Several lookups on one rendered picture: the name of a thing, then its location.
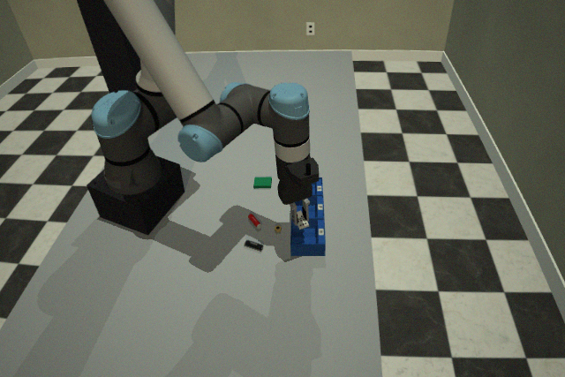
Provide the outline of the red aa battery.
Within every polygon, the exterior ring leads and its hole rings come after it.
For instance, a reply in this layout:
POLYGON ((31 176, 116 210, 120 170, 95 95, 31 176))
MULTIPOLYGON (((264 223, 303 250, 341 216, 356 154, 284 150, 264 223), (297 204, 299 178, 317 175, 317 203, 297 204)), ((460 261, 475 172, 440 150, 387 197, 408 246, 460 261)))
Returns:
POLYGON ((253 223, 258 229, 261 228, 262 225, 261 225, 260 222, 254 217, 253 214, 249 214, 249 215, 248 215, 248 218, 252 221, 252 223, 253 223))

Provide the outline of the blue rack of bins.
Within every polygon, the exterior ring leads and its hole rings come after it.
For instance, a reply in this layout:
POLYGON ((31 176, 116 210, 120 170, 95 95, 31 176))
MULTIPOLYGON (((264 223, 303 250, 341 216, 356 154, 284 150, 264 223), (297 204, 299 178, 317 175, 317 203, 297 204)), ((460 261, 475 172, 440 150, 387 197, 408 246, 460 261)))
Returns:
POLYGON ((325 220, 322 177, 311 184, 313 196, 309 199, 309 227, 300 230, 291 219, 291 256, 325 256, 325 220))

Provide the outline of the white domino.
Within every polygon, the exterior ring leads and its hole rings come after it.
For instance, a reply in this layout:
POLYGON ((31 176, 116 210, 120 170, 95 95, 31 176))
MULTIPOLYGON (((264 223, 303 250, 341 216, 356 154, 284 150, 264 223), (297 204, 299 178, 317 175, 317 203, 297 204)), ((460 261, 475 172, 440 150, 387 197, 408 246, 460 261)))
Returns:
POLYGON ((303 213, 301 212, 301 210, 297 211, 297 214, 298 214, 298 228, 301 230, 303 228, 309 227, 309 223, 303 217, 303 213))

